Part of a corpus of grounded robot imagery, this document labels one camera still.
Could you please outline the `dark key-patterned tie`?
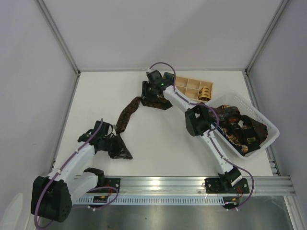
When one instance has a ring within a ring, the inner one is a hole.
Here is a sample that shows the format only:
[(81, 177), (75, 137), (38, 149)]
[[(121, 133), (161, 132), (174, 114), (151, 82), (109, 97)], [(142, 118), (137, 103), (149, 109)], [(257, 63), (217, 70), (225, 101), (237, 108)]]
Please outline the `dark key-patterned tie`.
[(147, 99), (142, 97), (135, 97), (121, 112), (119, 115), (118, 121), (116, 123), (116, 133), (121, 134), (125, 131), (129, 120), (133, 113), (135, 113), (140, 104), (145, 107), (151, 107), (161, 110), (167, 110), (172, 107), (172, 104), (165, 98), (154, 98), (154, 99)]

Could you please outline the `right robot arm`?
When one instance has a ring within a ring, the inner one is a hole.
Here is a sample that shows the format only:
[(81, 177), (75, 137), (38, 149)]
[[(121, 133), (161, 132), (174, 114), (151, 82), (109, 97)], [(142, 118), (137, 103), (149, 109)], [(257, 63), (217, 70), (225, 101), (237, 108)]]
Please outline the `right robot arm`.
[(217, 188), (214, 192), (229, 193), (242, 181), (240, 167), (234, 165), (222, 150), (215, 138), (219, 120), (217, 113), (204, 103), (197, 103), (188, 98), (176, 87), (176, 74), (158, 70), (146, 71), (148, 80), (144, 82), (144, 96), (153, 99), (165, 99), (172, 106), (180, 109), (185, 115), (185, 127), (188, 133), (196, 137), (210, 152), (218, 165)]

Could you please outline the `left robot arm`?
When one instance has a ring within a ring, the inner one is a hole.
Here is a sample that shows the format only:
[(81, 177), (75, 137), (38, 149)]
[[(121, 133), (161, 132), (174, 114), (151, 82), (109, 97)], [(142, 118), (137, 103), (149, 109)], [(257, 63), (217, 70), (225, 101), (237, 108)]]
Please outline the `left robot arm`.
[(132, 155), (120, 136), (124, 130), (119, 125), (96, 121), (94, 128), (79, 136), (72, 155), (59, 168), (34, 180), (31, 213), (36, 225), (39, 217), (63, 222), (72, 206), (87, 192), (119, 194), (118, 185), (106, 183), (103, 170), (83, 167), (99, 151), (107, 152), (112, 159), (131, 160)]

